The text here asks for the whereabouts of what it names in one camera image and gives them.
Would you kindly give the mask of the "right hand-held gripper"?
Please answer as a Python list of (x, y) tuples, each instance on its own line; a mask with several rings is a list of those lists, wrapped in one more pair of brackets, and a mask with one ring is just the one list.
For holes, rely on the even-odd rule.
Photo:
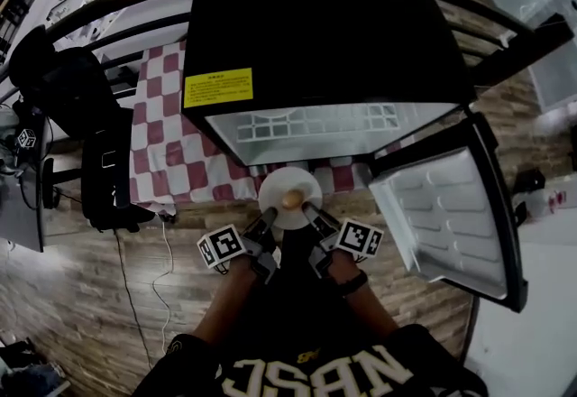
[(319, 236), (308, 258), (319, 278), (326, 277), (334, 250), (350, 253), (356, 263), (376, 256), (383, 237), (383, 232), (377, 227), (350, 218), (339, 223), (308, 201), (302, 204), (301, 210)]

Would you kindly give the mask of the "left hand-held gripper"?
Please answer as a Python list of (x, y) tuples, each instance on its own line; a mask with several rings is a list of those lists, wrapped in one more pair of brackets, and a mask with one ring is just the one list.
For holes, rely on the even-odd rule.
[(242, 234), (235, 225), (205, 234), (197, 242), (197, 247), (206, 267), (227, 274), (231, 260), (246, 255), (252, 260), (252, 269), (265, 283), (269, 283), (278, 269), (272, 257), (275, 244), (271, 231), (277, 216), (278, 210), (269, 207)]

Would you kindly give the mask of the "orange round food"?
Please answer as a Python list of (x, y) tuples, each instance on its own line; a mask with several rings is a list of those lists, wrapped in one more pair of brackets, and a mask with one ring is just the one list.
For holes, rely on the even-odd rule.
[(287, 191), (281, 200), (281, 205), (284, 209), (292, 211), (301, 209), (305, 200), (305, 195), (300, 189), (291, 189)]

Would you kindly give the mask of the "white plate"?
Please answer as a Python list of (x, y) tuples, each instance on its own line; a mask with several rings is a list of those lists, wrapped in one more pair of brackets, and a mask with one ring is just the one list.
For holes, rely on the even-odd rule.
[(309, 224), (301, 209), (289, 211), (282, 207), (283, 195), (291, 189), (302, 190), (305, 195), (304, 202), (313, 203), (318, 208), (321, 208), (323, 203), (320, 185), (311, 173), (297, 167), (284, 167), (274, 171), (261, 184), (258, 203), (261, 212), (269, 207), (278, 210), (274, 226), (281, 230), (298, 230)]

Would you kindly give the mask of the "black mini fridge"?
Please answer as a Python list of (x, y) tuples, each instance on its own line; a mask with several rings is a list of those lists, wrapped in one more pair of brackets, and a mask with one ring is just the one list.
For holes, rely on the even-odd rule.
[(243, 166), (362, 159), (407, 269), (527, 303), (497, 140), (435, 0), (192, 0), (181, 112)]

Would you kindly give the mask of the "person's right forearm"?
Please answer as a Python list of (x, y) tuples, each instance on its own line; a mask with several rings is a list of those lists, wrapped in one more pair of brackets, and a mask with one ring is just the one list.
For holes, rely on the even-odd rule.
[[(328, 275), (336, 284), (344, 283), (355, 277), (361, 269), (353, 256), (337, 249), (331, 253)], [(385, 310), (373, 292), (369, 282), (355, 293), (344, 297), (358, 320), (376, 337), (384, 339), (399, 329), (398, 323)]]

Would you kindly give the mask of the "person's left forearm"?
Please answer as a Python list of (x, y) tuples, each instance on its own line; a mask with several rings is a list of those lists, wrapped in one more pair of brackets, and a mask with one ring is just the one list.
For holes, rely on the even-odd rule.
[(192, 336), (212, 346), (221, 344), (233, 329), (257, 281), (258, 275), (252, 269), (252, 260), (248, 256), (232, 259), (228, 273), (206, 314), (192, 331)]

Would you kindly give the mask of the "black wristband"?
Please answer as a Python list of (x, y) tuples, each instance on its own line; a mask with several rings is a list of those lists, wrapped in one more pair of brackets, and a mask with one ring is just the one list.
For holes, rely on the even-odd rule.
[(362, 286), (368, 283), (368, 275), (365, 271), (360, 270), (359, 273), (347, 282), (337, 285), (338, 293), (341, 297), (349, 296), (359, 290)]

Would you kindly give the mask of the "red white checkered tablecloth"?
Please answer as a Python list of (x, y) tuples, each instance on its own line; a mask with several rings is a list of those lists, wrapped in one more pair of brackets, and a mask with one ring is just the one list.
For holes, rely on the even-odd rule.
[(276, 164), (238, 166), (180, 113), (186, 44), (143, 53), (133, 106), (130, 199), (161, 214), (178, 205), (255, 200)]

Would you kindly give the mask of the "black printed jersey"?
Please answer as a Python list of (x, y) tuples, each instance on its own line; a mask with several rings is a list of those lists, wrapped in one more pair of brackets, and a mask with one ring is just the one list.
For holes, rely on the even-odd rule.
[(132, 397), (489, 396), (425, 327), (374, 336), (310, 266), (318, 241), (311, 226), (286, 232), (280, 268), (269, 283), (257, 274), (225, 340), (175, 336)]

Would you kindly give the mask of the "black backpack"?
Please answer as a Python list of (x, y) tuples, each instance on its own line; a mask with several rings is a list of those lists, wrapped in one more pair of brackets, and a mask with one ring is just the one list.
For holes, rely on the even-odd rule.
[(82, 154), (81, 201), (84, 217), (98, 231), (131, 233), (155, 214), (131, 202), (129, 160), (133, 111), (122, 108), (110, 127), (91, 134)]

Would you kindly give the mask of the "small black case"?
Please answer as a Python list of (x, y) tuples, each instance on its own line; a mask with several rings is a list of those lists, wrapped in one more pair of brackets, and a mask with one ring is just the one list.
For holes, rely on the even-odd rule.
[(545, 176), (538, 168), (519, 171), (515, 177), (512, 194), (531, 193), (545, 187)]

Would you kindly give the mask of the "white box with red print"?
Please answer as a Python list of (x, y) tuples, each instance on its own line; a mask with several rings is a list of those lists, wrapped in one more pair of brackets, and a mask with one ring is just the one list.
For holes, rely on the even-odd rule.
[(540, 223), (565, 210), (577, 211), (577, 176), (557, 178), (543, 189), (520, 193), (517, 203), (526, 208), (527, 224)]

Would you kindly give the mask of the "black office chair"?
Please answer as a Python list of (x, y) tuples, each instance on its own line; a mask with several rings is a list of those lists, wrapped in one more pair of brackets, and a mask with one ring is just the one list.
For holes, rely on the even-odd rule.
[(91, 134), (110, 127), (124, 108), (92, 51), (83, 47), (57, 51), (43, 25), (16, 45), (8, 69), (23, 100), (83, 145)]

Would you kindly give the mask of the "grey desk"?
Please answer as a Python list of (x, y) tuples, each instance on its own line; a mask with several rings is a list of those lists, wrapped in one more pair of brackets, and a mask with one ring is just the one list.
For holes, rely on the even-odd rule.
[[(0, 104), (0, 237), (38, 253), (44, 250), (41, 173), (46, 127), (46, 117), (38, 109), (13, 110)], [(17, 142), (24, 128), (37, 136), (29, 150)]]

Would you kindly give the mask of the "white table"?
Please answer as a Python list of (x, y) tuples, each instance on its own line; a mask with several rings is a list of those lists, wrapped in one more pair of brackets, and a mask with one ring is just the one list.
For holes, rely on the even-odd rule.
[(577, 375), (577, 225), (542, 221), (519, 236), (527, 304), (481, 300), (465, 364), (490, 397), (561, 397)]

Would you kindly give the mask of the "black wooden railing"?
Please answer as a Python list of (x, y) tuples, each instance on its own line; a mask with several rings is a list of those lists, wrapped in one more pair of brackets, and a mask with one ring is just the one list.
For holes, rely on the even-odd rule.
[[(96, 0), (51, 26), (47, 31), (47, 37), (52, 42), (56, 42), (95, 19), (146, 1), (149, 0)], [(516, 34), (508, 42), (507, 48), (498, 49), (492, 54), (461, 48), (463, 54), (481, 59), (476, 65), (470, 67), (472, 82), (477, 89), (497, 86), (571, 42), (575, 37), (564, 16), (558, 13), (532, 29), (512, 15), (478, 0), (439, 1), (481, 16)]]

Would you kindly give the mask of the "blue fabric bag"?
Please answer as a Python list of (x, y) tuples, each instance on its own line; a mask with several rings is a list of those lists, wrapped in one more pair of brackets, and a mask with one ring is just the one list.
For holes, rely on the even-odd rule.
[(59, 397), (70, 386), (63, 370), (29, 339), (0, 344), (0, 397)]

